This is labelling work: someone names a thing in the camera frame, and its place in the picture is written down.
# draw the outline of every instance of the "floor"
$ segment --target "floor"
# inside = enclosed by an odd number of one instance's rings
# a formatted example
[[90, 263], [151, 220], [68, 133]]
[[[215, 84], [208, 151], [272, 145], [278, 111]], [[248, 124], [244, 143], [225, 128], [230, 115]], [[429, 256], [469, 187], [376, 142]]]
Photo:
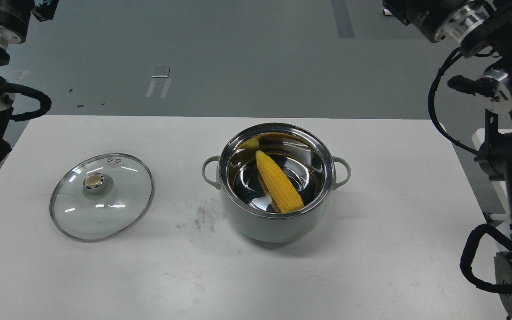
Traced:
[[[52, 115], [427, 119], [455, 47], [384, 16], [381, 1], [62, 1], [55, 20], [32, 19], [0, 74], [47, 93]], [[462, 59], [446, 77], [475, 79], [492, 62]], [[151, 78], [163, 67], [169, 77]], [[484, 121], [472, 98], [445, 85], [436, 96], [444, 127], [469, 145]], [[12, 144], [25, 125], [10, 125]], [[503, 212], [472, 155], [456, 152], [482, 210]]]

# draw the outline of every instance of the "pot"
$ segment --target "pot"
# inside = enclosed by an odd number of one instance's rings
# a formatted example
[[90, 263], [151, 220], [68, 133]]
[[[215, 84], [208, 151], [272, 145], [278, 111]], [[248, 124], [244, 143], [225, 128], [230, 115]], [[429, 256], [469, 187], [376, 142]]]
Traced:
[[[268, 154], [282, 168], [300, 194], [304, 207], [289, 213], [274, 208], [262, 188], [256, 167], [256, 150]], [[216, 181], [205, 174], [217, 161]], [[335, 162], [343, 164], [347, 177], [336, 182]], [[252, 126], [238, 133], [220, 156], [212, 156], [201, 170], [203, 179], [220, 190], [221, 202], [232, 225], [250, 238], [284, 243], [302, 237], [316, 227], [327, 212], [331, 191], [349, 181], [349, 164], [331, 153], [306, 130], [283, 123]]]

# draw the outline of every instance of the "white table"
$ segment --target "white table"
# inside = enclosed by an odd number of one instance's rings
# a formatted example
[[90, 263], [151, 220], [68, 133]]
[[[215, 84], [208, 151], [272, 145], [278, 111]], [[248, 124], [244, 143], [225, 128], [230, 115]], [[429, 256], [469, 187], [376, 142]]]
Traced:
[[[353, 168], [325, 219], [285, 245], [234, 230], [200, 174], [268, 121], [311, 131]], [[106, 241], [69, 239], [49, 217], [53, 188], [108, 152], [149, 166], [151, 207]], [[0, 172], [0, 319], [504, 319], [458, 267], [482, 222], [451, 144], [425, 120], [44, 116]], [[476, 275], [494, 281], [495, 251], [484, 239]]]

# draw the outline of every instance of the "pot lid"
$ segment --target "pot lid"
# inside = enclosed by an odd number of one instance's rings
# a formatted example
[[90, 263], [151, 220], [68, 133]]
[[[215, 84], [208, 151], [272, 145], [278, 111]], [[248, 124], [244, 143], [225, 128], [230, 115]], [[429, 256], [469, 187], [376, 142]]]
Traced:
[[152, 197], [153, 179], [143, 162], [129, 154], [102, 154], [64, 175], [51, 197], [51, 218], [69, 237], [101, 240], [136, 222]]

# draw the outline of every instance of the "corn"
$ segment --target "corn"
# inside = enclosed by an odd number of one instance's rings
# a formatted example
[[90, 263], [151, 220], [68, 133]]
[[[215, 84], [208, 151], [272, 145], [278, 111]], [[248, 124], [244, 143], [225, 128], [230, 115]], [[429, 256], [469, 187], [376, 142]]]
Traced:
[[240, 144], [240, 148], [249, 148], [252, 150], [258, 150], [259, 147], [260, 143], [258, 142], [257, 136], [246, 140], [243, 144]]
[[303, 200], [282, 169], [264, 152], [256, 151], [256, 166], [281, 213], [303, 208]]

